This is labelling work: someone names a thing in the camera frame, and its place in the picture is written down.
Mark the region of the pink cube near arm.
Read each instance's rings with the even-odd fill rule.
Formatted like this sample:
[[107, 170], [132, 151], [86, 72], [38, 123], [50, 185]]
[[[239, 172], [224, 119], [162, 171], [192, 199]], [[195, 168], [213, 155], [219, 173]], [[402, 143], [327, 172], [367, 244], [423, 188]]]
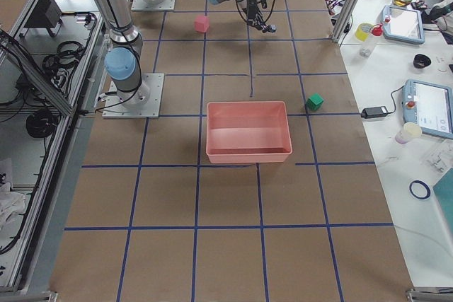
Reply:
[[198, 33], [206, 33], [210, 27], [210, 20], [207, 16], [197, 16], [194, 20], [194, 29]]

